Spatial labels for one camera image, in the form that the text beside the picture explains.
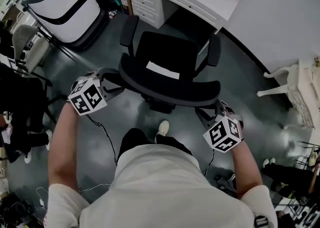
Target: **black baseboard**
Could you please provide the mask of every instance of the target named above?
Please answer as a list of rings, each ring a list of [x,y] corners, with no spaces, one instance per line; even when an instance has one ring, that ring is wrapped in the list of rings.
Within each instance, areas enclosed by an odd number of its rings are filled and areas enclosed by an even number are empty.
[[[270,71],[263,65],[263,63],[240,41],[238,40],[233,34],[231,34],[227,29],[221,28],[220,32],[228,37],[234,44],[236,44],[255,64],[259,67],[259,69],[264,72],[270,74]],[[275,78],[268,78],[268,81],[271,82],[273,88],[277,88],[280,84],[277,82]],[[286,94],[277,94],[281,101],[283,102],[286,108],[292,108],[293,105],[290,102],[289,98]]]

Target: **black stripe on machine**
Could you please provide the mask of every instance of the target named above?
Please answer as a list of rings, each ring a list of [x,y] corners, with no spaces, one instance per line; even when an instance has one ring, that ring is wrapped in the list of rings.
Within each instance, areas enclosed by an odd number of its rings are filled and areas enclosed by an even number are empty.
[[[53,25],[63,25],[64,23],[68,22],[69,19],[82,7],[82,5],[86,2],[87,0],[78,0],[63,16],[59,18],[48,18],[43,15],[36,14],[37,17],[49,22],[50,24]]]

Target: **black cable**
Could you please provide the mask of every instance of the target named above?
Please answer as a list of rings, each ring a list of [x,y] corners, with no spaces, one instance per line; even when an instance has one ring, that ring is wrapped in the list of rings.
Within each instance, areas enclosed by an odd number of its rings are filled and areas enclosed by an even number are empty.
[[[215,152],[216,152],[215,149],[213,149],[211,160],[210,160],[208,167],[206,168],[205,173],[204,173],[205,178],[207,177],[207,173],[208,173],[208,170],[209,170],[211,163],[214,161]]]
[[[116,157],[116,151],[115,151],[114,145],[113,145],[113,143],[112,143],[112,141],[111,141],[111,138],[110,138],[108,132],[106,131],[104,125],[102,125],[102,124],[101,124],[100,122],[98,122],[98,121],[93,120],[88,114],[86,114],[85,116],[87,116],[87,117],[89,118],[89,120],[92,121],[92,123],[93,123],[94,125],[96,125],[96,126],[98,126],[98,127],[102,127],[104,133],[106,134],[106,136],[108,137],[108,139],[109,139],[109,141],[110,141],[110,144],[111,144],[111,147],[112,147],[112,150],[113,150],[113,154],[114,154],[114,162],[115,162],[115,165],[117,166],[117,165],[118,165],[118,162],[117,162],[117,157]]]

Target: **gray chair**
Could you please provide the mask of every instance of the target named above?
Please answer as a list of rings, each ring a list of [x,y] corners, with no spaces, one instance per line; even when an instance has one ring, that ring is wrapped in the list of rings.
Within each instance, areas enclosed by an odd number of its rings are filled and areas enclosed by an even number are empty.
[[[32,74],[52,85],[52,83],[39,74],[35,73],[34,70],[39,66],[41,60],[45,56],[46,52],[50,47],[50,42],[46,37],[38,35],[38,38],[32,42],[33,38],[39,34],[39,29],[36,26],[30,26],[26,24],[20,25],[12,36],[12,44],[14,49],[14,63],[21,70],[27,72],[27,74]],[[31,48],[26,53],[25,60],[22,59],[23,51],[28,48],[31,44]]]

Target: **white label on chair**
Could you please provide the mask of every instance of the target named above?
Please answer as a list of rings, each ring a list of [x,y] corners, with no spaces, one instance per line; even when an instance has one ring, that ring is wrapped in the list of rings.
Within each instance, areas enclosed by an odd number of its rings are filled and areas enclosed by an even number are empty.
[[[151,71],[154,71],[158,74],[162,74],[164,76],[167,76],[167,77],[170,77],[170,78],[173,78],[173,79],[176,79],[176,80],[179,80],[179,77],[180,77],[180,73],[177,73],[177,72],[174,72],[174,71],[170,71],[166,68],[163,68],[159,65],[156,65],[155,63],[153,62],[150,62],[147,64],[146,68],[148,68],[149,70]]]

